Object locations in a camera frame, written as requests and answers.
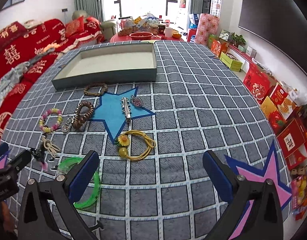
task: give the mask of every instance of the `brown bead bracelet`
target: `brown bead bracelet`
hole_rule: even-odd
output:
[[[80,117],[79,116],[80,111],[84,106],[88,107],[89,110],[84,116]],[[94,112],[95,112],[95,108],[93,107],[92,103],[88,101],[80,102],[74,112],[74,120],[72,124],[73,128],[75,130],[78,130],[80,127],[82,127],[83,124],[93,116]]]
[[[100,93],[91,93],[88,90],[92,87],[102,87],[100,90]],[[85,89],[84,89],[84,94],[86,96],[91,96],[91,97],[100,97],[102,96],[106,91],[108,90],[108,86],[105,83],[93,83],[91,85],[88,85]]]

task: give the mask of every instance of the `metal hair clip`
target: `metal hair clip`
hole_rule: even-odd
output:
[[[131,116],[132,111],[130,110],[129,99],[123,97],[120,101],[122,102],[121,103],[121,108],[122,108],[121,111],[123,112],[123,114],[125,114],[126,122],[129,123],[132,120],[132,116]]]

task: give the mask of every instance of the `white rope keychain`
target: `white rope keychain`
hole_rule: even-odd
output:
[[[52,140],[46,139],[44,135],[41,135],[41,141],[44,143],[44,148],[50,153],[52,158],[56,158],[56,153],[60,152],[60,148],[52,143]]]

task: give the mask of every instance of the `blue star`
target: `blue star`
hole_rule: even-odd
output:
[[[122,97],[130,99],[131,95],[136,96],[137,90],[138,87],[135,87],[134,89],[122,94],[104,93],[103,96],[100,97],[100,104],[95,109],[95,113],[91,118],[91,121],[104,123],[112,143],[115,142],[115,138],[121,133],[126,124],[125,115],[121,111],[120,100]],[[132,111],[132,119],[155,114],[144,107],[135,107],[133,104],[130,104],[130,109]]]

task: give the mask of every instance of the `blue gripper pad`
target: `blue gripper pad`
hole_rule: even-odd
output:
[[[204,153],[202,163],[221,199],[231,203],[233,200],[232,184],[225,176],[222,169],[208,152]]]
[[[69,186],[68,199],[71,204],[78,202],[84,194],[93,174],[99,166],[99,156],[93,152]]]
[[[2,156],[4,153],[6,153],[9,150],[9,146],[7,143],[2,143],[0,145],[0,156]]]

